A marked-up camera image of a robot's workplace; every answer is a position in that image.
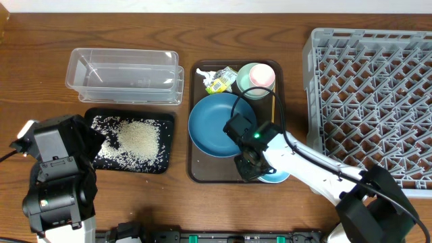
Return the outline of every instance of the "white wall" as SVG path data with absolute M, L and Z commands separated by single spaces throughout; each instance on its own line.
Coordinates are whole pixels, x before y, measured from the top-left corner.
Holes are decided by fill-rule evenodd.
M 16 12 L 432 14 L 432 0 L 0 0 Z

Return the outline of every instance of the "white grain pile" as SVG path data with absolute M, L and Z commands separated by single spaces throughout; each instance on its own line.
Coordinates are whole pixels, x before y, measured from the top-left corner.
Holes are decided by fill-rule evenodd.
M 164 152 L 159 152 L 158 126 L 151 119 L 119 122 L 119 117 L 95 117 L 92 128 L 107 136 L 98 159 L 115 161 L 121 168 L 132 171 L 143 171 L 142 168 L 154 166 L 162 160 Z M 108 134 L 117 136 L 118 148 L 111 145 Z

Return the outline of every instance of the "white dish rack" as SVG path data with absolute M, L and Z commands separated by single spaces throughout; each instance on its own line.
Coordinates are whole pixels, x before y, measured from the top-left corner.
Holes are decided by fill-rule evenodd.
M 303 83 L 308 146 L 432 198 L 432 32 L 314 29 Z

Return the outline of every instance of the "wooden table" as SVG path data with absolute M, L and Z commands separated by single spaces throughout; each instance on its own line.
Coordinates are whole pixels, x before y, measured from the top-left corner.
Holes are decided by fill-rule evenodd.
M 302 48 L 317 27 L 432 30 L 432 16 L 334 14 L 12 14 L 0 45 L 0 155 L 28 119 L 81 114 L 91 107 L 174 111 L 170 166 L 163 175 L 98 171 L 99 229 L 139 220 L 196 231 L 327 232 L 338 222 L 330 202 L 290 177 L 278 185 L 208 185 L 186 175 L 189 71 L 201 59 L 273 59 L 283 68 L 288 130 L 306 142 Z M 64 84 L 77 47 L 176 51 L 186 71 L 180 106 L 81 103 Z M 33 158 L 0 164 L 0 236 L 34 241 L 21 202 Z M 432 229 L 432 201 L 412 200 Z M 424 242 L 419 227 L 408 242 Z

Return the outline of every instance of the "blue plate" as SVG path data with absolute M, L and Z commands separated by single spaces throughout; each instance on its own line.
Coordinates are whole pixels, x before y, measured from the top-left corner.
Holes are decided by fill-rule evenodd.
M 237 95 L 234 94 L 212 94 L 200 100 L 190 112 L 189 135 L 202 152 L 220 158 L 240 153 L 238 146 L 223 132 L 236 99 Z M 234 110 L 236 113 L 249 119 L 254 126 L 257 125 L 255 113 L 244 99 L 238 101 Z
M 263 176 L 259 177 L 258 180 L 265 182 L 265 183 L 281 183 L 284 180 L 288 179 L 289 176 L 290 175 L 286 172 L 276 171 L 276 173 L 274 173 L 274 174 L 263 175 Z

